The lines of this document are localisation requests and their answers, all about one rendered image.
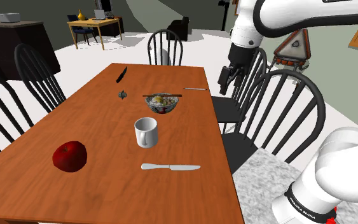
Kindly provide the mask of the patterned bowl with food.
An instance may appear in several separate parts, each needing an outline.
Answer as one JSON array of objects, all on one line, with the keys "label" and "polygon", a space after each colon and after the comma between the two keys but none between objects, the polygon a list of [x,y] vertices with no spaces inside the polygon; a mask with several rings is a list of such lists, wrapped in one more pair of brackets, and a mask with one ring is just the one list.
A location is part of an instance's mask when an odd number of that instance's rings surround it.
[{"label": "patterned bowl with food", "polygon": [[155,113],[167,114],[171,112],[179,102],[178,97],[146,97],[145,102],[148,107]]}]

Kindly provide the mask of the white mug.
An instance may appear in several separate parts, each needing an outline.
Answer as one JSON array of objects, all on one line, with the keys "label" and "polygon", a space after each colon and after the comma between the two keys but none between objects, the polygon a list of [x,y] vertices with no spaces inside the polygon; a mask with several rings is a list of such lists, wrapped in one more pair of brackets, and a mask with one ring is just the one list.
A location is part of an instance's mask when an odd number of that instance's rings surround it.
[{"label": "white mug", "polygon": [[141,148],[152,148],[158,143],[158,123],[154,118],[143,117],[134,123],[137,144]]}]

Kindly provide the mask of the black knife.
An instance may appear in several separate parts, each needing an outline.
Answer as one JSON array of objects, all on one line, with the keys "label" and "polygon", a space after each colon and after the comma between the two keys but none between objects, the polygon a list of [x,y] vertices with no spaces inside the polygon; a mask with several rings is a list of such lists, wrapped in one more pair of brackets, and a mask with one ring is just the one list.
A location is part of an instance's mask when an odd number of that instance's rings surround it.
[{"label": "black knife", "polygon": [[127,68],[128,68],[128,67],[125,67],[124,70],[122,71],[122,73],[121,73],[121,74],[119,75],[119,77],[116,79],[116,82],[117,82],[117,83],[119,83],[119,82],[123,79],[124,75],[125,75],[126,72],[127,72]]}]

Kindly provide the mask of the yellow wooden desk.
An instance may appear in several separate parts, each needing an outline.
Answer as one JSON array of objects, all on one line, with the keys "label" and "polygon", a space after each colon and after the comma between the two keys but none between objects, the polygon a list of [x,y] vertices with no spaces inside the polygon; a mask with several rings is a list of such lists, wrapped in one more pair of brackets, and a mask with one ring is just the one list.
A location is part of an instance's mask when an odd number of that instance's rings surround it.
[{"label": "yellow wooden desk", "polygon": [[81,12],[79,14],[80,14],[80,18],[78,18],[77,15],[68,15],[67,16],[67,18],[69,20],[67,22],[67,24],[69,26],[69,30],[71,32],[71,36],[74,41],[74,45],[75,45],[76,49],[78,49],[78,45],[77,45],[78,34],[74,33],[73,27],[96,27],[103,50],[104,50],[104,43],[103,43],[102,34],[101,34],[101,30],[100,30],[101,27],[104,27],[104,26],[107,26],[110,24],[117,24],[118,25],[118,33],[120,35],[120,39],[122,39],[122,30],[123,29],[121,28],[121,22],[120,22],[121,17],[105,18],[103,20],[97,20],[96,18],[89,18],[89,19],[85,20],[85,17],[81,14]]}]

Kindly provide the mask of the dark cabinet with white bowl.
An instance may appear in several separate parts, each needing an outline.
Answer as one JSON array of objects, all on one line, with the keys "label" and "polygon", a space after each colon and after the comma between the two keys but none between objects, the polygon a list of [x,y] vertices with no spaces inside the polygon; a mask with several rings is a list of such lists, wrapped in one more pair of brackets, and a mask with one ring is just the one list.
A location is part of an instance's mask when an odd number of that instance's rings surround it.
[{"label": "dark cabinet with white bowl", "polygon": [[0,22],[0,77],[20,80],[15,60],[15,47],[20,43],[35,48],[45,59],[54,74],[60,72],[60,64],[42,22]]}]

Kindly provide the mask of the red apple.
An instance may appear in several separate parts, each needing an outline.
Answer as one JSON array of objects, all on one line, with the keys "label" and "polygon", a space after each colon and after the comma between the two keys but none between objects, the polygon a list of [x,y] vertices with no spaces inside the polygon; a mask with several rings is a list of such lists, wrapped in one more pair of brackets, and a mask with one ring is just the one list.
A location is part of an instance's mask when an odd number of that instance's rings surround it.
[{"label": "red apple", "polygon": [[79,141],[66,142],[55,150],[52,161],[61,171],[79,171],[87,162],[86,148]]}]

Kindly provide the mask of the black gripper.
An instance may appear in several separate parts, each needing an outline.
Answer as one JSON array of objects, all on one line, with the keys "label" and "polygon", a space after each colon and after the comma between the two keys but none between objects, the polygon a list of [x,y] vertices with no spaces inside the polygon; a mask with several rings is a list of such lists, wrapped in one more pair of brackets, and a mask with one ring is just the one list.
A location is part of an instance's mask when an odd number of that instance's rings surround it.
[{"label": "black gripper", "polygon": [[228,54],[228,59],[230,61],[230,66],[226,67],[223,66],[221,70],[221,74],[218,79],[218,84],[220,85],[219,93],[221,95],[226,95],[228,85],[233,80],[233,67],[237,69],[234,72],[235,82],[234,87],[240,87],[245,74],[249,72],[249,66],[251,65],[254,52],[256,51],[255,48],[242,48],[240,46],[235,45],[234,43],[231,44],[230,52]]}]

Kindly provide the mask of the silver table knife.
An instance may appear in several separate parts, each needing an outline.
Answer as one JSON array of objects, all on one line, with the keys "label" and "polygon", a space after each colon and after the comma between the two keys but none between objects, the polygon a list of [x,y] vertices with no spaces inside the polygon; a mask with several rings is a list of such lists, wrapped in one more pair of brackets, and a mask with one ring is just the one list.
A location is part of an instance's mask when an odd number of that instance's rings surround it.
[{"label": "silver table knife", "polygon": [[162,165],[162,164],[150,164],[150,163],[143,163],[141,165],[142,170],[170,169],[171,171],[193,171],[199,168],[201,168],[200,165]]}]

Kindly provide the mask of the dark blue chair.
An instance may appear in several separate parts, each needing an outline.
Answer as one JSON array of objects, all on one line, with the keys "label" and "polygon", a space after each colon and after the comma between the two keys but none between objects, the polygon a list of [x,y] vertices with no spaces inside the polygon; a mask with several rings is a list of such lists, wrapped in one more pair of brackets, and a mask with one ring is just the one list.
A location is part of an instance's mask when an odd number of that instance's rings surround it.
[{"label": "dark blue chair", "polygon": [[[70,22],[78,20],[77,15],[68,15],[67,18],[68,18],[68,20]],[[91,34],[93,36],[93,38],[95,39],[95,41],[97,41],[96,37],[95,37],[94,30],[91,29],[91,28],[84,29],[83,27],[80,27],[80,26],[72,26],[71,29],[72,29],[73,33],[75,33],[75,40],[76,41],[78,41],[78,34],[83,35],[83,38],[87,42],[88,45],[89,45],[89,40],[88,40],[88,35],[89,34]]]}]

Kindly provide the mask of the brown wooden dining table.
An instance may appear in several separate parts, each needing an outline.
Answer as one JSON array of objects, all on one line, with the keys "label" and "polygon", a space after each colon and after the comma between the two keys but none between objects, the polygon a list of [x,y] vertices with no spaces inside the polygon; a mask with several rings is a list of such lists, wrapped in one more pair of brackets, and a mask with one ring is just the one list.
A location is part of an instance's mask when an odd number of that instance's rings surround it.
[{"label": "brown wooden dining table", "polygon": [[[182,97],[159,114],[142,96],[155,93]],[[136,141],[143,117],[158,123],[152,148]],[[69,141],[87,152],[76,172],[52,161]],[[142,170],[143,163],[201,168]],[[111,64],[42,118],[0,153],[0,223],[12,221],[244,224],[203,68]]]}]

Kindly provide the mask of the grey marbled robot stand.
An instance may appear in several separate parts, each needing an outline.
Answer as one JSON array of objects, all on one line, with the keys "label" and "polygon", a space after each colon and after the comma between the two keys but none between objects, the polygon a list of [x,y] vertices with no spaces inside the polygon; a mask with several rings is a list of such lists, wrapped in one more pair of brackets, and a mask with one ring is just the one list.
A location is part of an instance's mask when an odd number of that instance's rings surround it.
[{"label": "grey marbled robot stand", "polygon": [[[299,170],[266,150],[257,150],[233,174],[245,224],[278,224],[272,200],[282,195],[299,175]],[[339,224],[358,224],[358,205],[338,204],[336,220]]]}]

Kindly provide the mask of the orange triangular stand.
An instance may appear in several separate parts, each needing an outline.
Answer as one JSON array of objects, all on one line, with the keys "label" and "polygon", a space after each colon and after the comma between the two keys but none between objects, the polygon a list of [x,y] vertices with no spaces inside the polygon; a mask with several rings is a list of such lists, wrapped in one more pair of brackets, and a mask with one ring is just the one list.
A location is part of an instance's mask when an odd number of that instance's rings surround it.
[{"label": "orange triangular stand", "polygon": [[305,65],[311,57],[310,40],[308,29],[303,28],[292,32],[274,51],[274,57],[270,69],[275,64],[291,66],[293,70],[304,71],[308,65]]}]

